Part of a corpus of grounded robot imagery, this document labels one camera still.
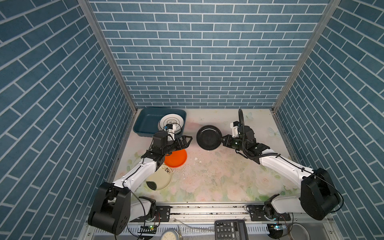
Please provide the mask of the white plate cloud outline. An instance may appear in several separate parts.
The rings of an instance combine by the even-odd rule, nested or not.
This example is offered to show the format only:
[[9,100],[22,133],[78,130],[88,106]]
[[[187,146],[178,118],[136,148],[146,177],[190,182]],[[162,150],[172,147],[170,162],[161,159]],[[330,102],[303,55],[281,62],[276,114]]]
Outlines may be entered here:
[[158,129],[159,130],[164,130],[164,127],[166,125],[168,125],[168,124],[171,124],[171,125],[175,124],[176,125],[176,127],[175,127],[175,129],[176,129],[175,130],[175,134],[179,134],[183,130],[184,119],[180,115],[177,115],[177,114],[165,115],[158,122]]

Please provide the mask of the black round plate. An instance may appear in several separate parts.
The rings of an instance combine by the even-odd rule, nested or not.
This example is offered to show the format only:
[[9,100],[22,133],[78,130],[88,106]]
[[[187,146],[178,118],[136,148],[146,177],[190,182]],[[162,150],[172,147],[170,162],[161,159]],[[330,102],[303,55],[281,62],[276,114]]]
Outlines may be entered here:
[[203,150],[212,151],[222,144],[222,133],[217,127],[206,125],[199,129],[196,140]]

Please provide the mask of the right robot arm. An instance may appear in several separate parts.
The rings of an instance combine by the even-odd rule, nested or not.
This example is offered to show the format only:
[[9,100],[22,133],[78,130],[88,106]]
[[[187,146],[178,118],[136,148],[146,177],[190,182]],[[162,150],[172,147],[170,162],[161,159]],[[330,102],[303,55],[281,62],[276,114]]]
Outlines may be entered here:
[[344,199],[326,170],[314,170],[275,153],[270,147],[258,143],[254,131],[238,121],[231,124],[231,130],[232,134],[222,137],[223,146],[277,172],[298,187],[299,193],[294,196],[275,194],[265,201],[264,211],[268,219],[285,213],[306,213],[320,221],[342,208]]

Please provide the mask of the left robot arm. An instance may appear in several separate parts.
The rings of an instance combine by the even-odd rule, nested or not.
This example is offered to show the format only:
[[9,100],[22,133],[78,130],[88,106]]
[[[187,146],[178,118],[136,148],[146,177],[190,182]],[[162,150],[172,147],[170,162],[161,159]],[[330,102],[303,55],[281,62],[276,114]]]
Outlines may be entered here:
[[104,182],[100,185],[91,207],[88,225],[117,236],[133,220],[153,219],[156,215],[156,200],[138,197],[135,191],[163,165],[166,156],[187,149],[192,140],[191,136],[172,139],[164,131],[154,134],[151,146],[132,170],[112,183]]

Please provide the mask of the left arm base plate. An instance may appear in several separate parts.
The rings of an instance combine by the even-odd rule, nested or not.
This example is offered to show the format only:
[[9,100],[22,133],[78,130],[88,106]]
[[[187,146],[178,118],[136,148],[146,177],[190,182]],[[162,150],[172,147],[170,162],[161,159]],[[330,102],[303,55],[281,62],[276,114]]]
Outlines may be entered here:
[[152,209],[152,221],[156,223],[167,223],[170,221],[171,206],[156,206]]

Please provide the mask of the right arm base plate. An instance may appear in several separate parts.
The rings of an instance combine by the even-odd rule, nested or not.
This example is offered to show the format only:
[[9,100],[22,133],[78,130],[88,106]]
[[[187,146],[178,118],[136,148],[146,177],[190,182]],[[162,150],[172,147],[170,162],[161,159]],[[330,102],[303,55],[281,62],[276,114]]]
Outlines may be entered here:
[[290,221],[291,215],[277,213],[271,206],[247,205],[246,211],[250,214],[251,221]]

